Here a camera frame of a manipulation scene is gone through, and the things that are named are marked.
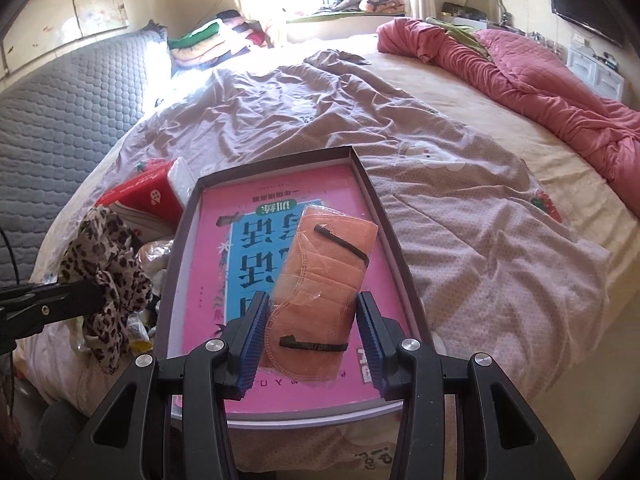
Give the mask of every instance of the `packaged face mask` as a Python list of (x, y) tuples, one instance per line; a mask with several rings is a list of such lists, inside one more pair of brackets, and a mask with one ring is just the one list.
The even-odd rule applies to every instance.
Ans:
[(337, 377), (377, 233), (370, 221), (305, 208), (271, 293), (263, 367), (299, 381)]

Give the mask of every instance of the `metal screw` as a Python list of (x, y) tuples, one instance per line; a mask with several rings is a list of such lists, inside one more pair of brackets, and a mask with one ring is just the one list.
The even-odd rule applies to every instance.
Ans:
[(225, 342), (222, 339), (211, 339), (204, 346), (209, 352), (219, 352), (225, 347)]
[(144, 368), (145, 366), (149, 366), (154, 359), (149, 354), (142, 354), (136, 358), (136, 366), (140, 368)]
[(474, 356), (474, 361), (476, 362), (476, 364), (479, 364), (480, 366), (489, 366), (491, 363), (494, 362), (494, 360), (491, 359), (491, 356), (489, 354), (485, 354), (484, 352), (480, 352), (479, 354), (476, 354)]
[(420, 341), (412, 337), (408, 337), (407, 339), (402, 341), (400, 344), (402, 345), (402, 348), (404, 348), (405, 350), (408, 350), (409, 352), (414, 352), (418, 348), (420, 348)]

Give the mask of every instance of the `pink workbook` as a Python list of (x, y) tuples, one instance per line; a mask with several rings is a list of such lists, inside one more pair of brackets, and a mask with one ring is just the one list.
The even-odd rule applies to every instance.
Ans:
[[(271, 291), (307, 204), (370, 219), (349, 164), (203, 192), (182, 328), (183, 354), (220, 336), (225, 323), (248, 308), (254, 292)], [(382, 315), (397, 319), (409, 333), (380, 240), (370, 256), (362, 290), (370, 290)], [(354, 323), (336, 381), (302, 383), (258, 369), (246, 397), (240, 402), (228, 401), (226, 411), (230, 418), (234, 414), (243, 414), (242, 418), (256, 414), (261, 419), (277, 419), (278, 413), (335, 408), (379, 398)]]

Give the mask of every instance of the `blanket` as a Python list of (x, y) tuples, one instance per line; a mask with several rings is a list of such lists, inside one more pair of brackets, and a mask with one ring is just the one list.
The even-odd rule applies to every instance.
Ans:
[(481, 30), (494, 62), (439, 27), (396, 18), (378, 28), (380, 52), (418, 57), (536, 121), (579, 153), (640, 217), (640, 112), (597, 96), (553, 53), (523, 36)]
[[(513, 153), (336, 51), (265, 75), (215, 71), (130, 131), (76, 221), (148, 158), (183, 156), (207, 174), (345, 144), (382, 200), (440, 352), (489, 352), (532, 399), (597, 345), (607, 251), (575, 233)], [(36, 386), (37, 363), (49, 358), (46, 336), (20, 342)], [(90, 413), (96, 400), (80, 408)], [(321, 469), (388, 456), (397, 432), (391, 415), (337, 427), (232, 430), (231, 438), (242, 470)]]

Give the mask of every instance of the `pink quilt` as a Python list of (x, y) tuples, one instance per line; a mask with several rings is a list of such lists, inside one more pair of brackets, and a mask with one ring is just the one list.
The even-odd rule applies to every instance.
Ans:
[(548, 128), (640, 218), (640, 112), (597, 96), (552, 52), (523, 36), (480, 30), (476, 38), (493, 63), (443, 29), (411, 18), (381, 25), (378, 50), (432, 62)]

